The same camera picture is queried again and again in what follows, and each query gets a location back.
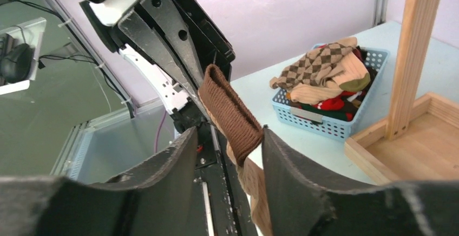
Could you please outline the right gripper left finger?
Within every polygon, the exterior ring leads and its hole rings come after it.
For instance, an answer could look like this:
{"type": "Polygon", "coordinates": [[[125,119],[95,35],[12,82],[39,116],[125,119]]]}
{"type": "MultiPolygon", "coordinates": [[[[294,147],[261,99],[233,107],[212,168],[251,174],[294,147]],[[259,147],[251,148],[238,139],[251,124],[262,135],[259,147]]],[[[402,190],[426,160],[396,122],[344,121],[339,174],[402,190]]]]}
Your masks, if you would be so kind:
{"type": "Polygon", "coordinates": [[[198,132],[107,182],[1,178],[1,235],[180,235],[191,205],[198,132]]]}

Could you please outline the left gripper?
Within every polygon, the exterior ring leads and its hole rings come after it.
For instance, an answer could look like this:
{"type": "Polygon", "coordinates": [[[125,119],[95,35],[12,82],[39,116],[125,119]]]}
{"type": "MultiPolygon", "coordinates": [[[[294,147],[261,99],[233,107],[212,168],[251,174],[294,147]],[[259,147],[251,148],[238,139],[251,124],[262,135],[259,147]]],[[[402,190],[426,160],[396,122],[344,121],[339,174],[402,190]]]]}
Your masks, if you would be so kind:
{"type": "Polygon", "coordinates": [[[196,0],[82,0],[102,43],[134,63],[158,93],[168,113],[198,97],[206,70],[231,78],[234,50],[196,0]]]}

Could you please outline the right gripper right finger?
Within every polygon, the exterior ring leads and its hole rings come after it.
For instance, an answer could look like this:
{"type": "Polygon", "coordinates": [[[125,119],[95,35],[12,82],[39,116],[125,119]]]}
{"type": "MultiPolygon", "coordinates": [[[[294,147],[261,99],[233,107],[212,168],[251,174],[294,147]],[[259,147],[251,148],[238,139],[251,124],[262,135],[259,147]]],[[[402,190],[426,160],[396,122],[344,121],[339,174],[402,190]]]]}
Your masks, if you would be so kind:
{"type": "Polygon", "coordinates": [[[458,235],[458,181],[371,185],[331,171],[269,128],[263,131],[274,235],[458,235]]]}

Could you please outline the plain brown sock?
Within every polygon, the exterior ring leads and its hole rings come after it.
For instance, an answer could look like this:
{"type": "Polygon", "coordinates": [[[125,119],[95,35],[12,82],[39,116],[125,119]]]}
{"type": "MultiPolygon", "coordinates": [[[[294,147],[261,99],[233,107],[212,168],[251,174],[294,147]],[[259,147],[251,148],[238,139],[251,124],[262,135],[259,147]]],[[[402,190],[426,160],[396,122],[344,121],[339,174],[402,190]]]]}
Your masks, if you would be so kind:
{"type": "Polygon", "coordinates": [[[227,140],[226,153],[235,164],[242,189],[251,197],[252,221],[263,235],[273,235],[265,174],[248,157],[264,138],[261,124],[215,64],[206,68],[198,95],[211,121],[227,140]]]}

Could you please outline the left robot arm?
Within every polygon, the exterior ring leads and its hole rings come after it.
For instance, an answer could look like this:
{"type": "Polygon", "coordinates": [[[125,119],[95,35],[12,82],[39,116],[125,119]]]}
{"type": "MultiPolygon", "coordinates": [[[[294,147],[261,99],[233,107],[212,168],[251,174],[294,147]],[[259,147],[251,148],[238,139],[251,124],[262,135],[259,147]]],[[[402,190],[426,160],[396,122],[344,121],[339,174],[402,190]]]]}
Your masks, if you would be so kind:
{"type": "Polygon", "coordinates": [[[104,45],[154,87],[178,131],[210,123],[198,96],[208,65],[227,78],[232,45],[196,0],[81,2],[104,45]]]}

